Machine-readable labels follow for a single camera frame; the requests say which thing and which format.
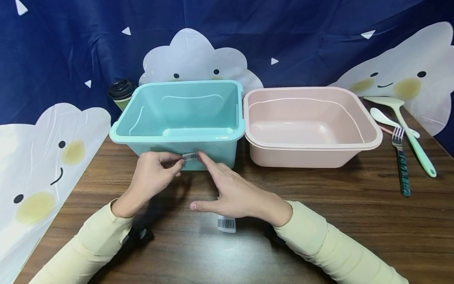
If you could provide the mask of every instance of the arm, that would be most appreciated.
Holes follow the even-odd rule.
[[[396,270],[300,202],[288,201],[293,215],[275,227],[289,248],[321,267],[341,284],[407,284]]]
[[[133,218],[119,218],[111,203],[93,214],[75,235],[31,280],[41,283],[87,283],[120,250]]]
[[[87,283],[120,250],[138,210],[179,176],[183,165],[176,154],[142,154],[128,190],[93,214],[30,283]]]
[[[219,200],[194,201],[191,210],[265,220],[295,253],[320,266],[338,283],[408,283],[394,268],[303,204],[261,190],[204,153],[199,152],[199,158],[219,189]]]

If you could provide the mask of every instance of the barcode label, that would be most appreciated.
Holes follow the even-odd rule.
[[[218,215],[217,229],[225,233],[235,233],[237,231],[235,218]]]
[[[183,155],[183,160],[191,160],[191,159],[197,159],[198,155],[197,153],[189,153],[189,154],[184,154]]]

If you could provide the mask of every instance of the cream long sleeve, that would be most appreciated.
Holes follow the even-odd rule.
[[[300,202],[288,203],[293,216],[286,225],[274,228],[277,235],[333,280],[340,284],[408,284],[393,267],[327,223],[325,218]]]
[[[341,284],[407,284],[396,270],[299,202],[277,234],[301,257]],[[32,279],[32,284],[84,284],[119,251],[131,219],[114,216],[110,203],[91,216]]]
[[[85,284],[120,250],[133,218],[116,217],[110,202],[93,214],[30,281],[32,284]]]

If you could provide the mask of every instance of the wooden table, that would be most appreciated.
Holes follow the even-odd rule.
[[[339,169],[262,168],[238,144],[234,170],[257,186],[298,200],[376,253],[411,283],[454,281],[454,161],[407,113],[410,127],[437,171],[422,170],[406,147],[412,196],[399,191],[390,136]],[[77,233],[84,221],[128,187],[137,156],[106,139],[16,283],[28,283]],[[333,283],[321,269],[263,236],[266,223],[237,220],[237,232],[217,230],[217,216],[189,210],[193,200],[214,200],[207,172],[184,172],[141,211],[155,240],[120,251],[91,283]]]

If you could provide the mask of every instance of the cup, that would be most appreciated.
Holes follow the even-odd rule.
[[[136,86],[128,79],[121,79],[109,87],[109,97],[123,111],[129,103]]]

